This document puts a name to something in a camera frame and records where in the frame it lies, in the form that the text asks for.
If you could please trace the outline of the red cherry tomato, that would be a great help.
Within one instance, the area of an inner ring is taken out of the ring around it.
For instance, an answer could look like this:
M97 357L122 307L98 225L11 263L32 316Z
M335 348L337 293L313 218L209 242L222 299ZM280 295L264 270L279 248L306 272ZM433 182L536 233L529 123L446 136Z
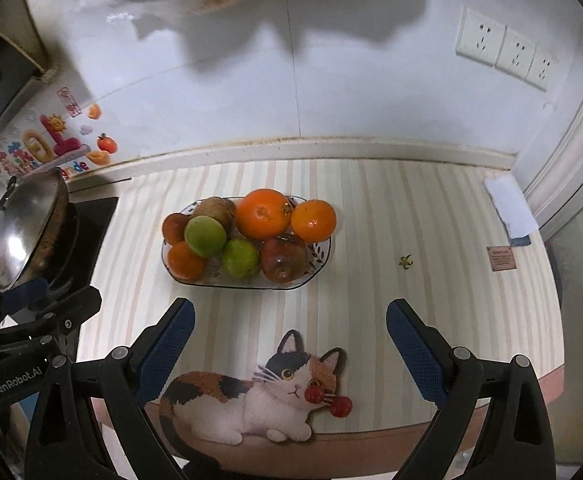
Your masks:
M320 385L311 385L305 389L305 401L311 404L321 404L325 399L325 391Z
M353 408L353 402L349 396L334 396L329 404L331 415L336 418L346 418L350 415Z

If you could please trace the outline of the mandarin orange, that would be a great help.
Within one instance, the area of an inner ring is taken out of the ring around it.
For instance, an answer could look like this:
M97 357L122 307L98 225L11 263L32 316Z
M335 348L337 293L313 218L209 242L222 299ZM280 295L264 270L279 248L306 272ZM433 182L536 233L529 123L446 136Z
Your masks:
M290 226L305 243L320 243L336 231L337 214L325 200L307 200L293 209Z
M173 245L166 256L166 266L173 278L184 282L199 280L207 263L208 260L195 254L185 240Z

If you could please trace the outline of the small brown round fruit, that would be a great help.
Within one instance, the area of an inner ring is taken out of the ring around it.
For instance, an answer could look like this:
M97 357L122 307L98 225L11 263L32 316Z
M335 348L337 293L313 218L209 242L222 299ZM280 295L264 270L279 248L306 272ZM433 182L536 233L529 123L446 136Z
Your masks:
M185 230L190 217L181 212L173 212L163 220L162 235L166 244L171 246L185 240Z

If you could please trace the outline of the large green apple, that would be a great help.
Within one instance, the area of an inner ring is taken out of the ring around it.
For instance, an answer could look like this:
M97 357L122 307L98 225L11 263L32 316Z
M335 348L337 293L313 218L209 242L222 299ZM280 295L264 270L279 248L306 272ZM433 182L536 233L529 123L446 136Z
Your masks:
M185 242L197 256L210 259L223 252L227 234L218 220L209 216L198 216L188 221Z

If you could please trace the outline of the small green apple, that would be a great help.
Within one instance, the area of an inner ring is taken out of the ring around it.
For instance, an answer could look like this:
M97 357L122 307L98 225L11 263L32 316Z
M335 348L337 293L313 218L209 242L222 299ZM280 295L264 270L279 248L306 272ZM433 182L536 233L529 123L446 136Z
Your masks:
M236 280L248 280L260 272L260 253L249 240L233 238L221 255L224 270Z

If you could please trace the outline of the brown pear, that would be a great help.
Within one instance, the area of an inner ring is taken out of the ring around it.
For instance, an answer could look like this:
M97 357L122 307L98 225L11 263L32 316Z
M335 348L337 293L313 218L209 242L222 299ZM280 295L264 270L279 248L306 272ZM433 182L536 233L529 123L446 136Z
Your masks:
M229 235L234 227L236 205L233 200L220 196L211 196L202 200L192 212L192 218L207 216L221 223Z

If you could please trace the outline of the dark red apple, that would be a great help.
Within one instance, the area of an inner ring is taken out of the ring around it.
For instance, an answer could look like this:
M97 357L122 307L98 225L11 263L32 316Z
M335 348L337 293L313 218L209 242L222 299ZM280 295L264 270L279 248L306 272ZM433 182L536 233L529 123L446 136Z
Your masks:
M262 272L274 283L285 284L297 280L308 267L307 246L295 234L277 235L262 246Z

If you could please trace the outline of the large orange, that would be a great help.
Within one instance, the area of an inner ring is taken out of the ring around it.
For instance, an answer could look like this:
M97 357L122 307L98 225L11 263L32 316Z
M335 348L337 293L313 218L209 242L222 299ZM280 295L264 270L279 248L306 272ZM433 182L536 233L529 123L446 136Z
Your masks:
M281 192L258 188L237 203L235 224L247 238L268 240L286 232L292 213L293 206Z

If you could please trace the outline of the stainless steel wok lid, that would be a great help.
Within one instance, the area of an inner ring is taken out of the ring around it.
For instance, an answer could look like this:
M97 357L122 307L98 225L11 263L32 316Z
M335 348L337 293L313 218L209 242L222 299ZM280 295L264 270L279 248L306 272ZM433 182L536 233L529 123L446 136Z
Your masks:
M18 287L57 197L58 167L10 179L0 199L0 292Z

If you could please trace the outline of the striped table mat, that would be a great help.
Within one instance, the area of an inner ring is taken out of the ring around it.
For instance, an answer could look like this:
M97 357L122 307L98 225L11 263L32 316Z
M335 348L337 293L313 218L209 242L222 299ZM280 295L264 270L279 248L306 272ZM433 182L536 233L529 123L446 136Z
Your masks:
M339 478L399 469L436 413L410 373L425 350L395 300L452 347L482 360L526 356L546 402L564 390L564 331L549 257L539 234L508 248L485 189L487 170L397 160L229 162L138 177L119 200L93 274L99 312L78 337L78 358L103 358L131 344L184 297L195 327L172 375L209 370L250 377L287 330L305 347L346 351L343 418L315 412L312 437L237 445L185 441L230 470L287 478ZM177 283L161 260L160 224L211 195L271 186L323 198L338 226L315 278L290 290Z

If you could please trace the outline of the small brown card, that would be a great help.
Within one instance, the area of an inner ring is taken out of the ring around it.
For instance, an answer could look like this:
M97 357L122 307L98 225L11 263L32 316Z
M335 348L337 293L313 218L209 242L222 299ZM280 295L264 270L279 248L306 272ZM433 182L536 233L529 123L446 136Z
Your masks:
M493 272L515 270L517 263L513 248L509 246L490 246L487 248L489 263Z

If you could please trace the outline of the oval floral ceramic plate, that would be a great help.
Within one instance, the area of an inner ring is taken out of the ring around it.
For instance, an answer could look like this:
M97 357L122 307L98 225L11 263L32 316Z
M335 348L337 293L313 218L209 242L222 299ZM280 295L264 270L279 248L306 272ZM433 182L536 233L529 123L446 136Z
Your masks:
M232 278L224 269L224 266L222 266L221 260L218 257L209 260L206 264L206 270L204 270L202 277L198 278L197 281L186 281L183 280L183 278L177 278L168 266L168 254L171 250L171 245L168 244L166 240L162 240L161 261L166 272L171 275L171 278L174 278L175 281L184 285L220 287L224 289L293 290L307 284L322 271L324 266L326 266L326 263L331 256L332 240L333 239L329 237L327 240L323 240L323 242L320 243L306 244L308 266L305 269L305 274L284 284L272 282L262 272L253 275L252 278L247 278L247 280Z

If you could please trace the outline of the white folded cloth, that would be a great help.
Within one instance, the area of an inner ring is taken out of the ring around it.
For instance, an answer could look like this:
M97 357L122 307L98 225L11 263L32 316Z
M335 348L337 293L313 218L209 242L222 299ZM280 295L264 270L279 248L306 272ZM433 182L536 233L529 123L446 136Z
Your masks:
M513 247L530 246L531 235L538 231L539 225L517 180L511 174L503 174L486 178L483 184L505 226L509 243Z

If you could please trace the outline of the middle white wall socket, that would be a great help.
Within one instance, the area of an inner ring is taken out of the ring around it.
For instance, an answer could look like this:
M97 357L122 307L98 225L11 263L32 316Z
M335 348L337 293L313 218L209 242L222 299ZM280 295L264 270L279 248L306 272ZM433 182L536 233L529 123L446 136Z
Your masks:
M524 80L529 73L537 44L512 27L507 27L495 68Z

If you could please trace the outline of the left white wall socket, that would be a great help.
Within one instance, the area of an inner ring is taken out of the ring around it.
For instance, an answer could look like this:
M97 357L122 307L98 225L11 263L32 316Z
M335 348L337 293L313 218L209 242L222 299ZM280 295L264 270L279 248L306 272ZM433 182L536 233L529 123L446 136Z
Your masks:
M493 67L499 57L505 32L504 24L466 6L459 26L455 53Z

